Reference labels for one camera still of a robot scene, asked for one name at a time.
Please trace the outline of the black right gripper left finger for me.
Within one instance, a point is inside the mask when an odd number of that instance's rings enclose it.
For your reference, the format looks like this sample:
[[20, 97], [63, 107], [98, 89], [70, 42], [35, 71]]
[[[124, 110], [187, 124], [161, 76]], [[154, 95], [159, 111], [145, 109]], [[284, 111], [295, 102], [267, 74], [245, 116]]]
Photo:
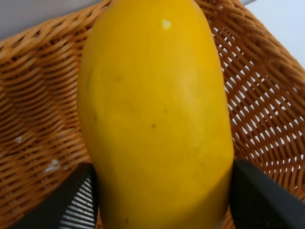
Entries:
[[34, 210], [11, 229], [94, 229], [98, 216], [96, 174], [81, 163]]

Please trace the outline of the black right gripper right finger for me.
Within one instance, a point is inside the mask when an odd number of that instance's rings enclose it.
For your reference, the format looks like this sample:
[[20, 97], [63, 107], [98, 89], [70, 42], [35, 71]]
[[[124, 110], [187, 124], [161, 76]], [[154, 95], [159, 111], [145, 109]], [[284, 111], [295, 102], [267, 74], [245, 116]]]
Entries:
[[305, 204], [245, 159], [233, 163], [230, 211], [237, 229], [303, 229]]

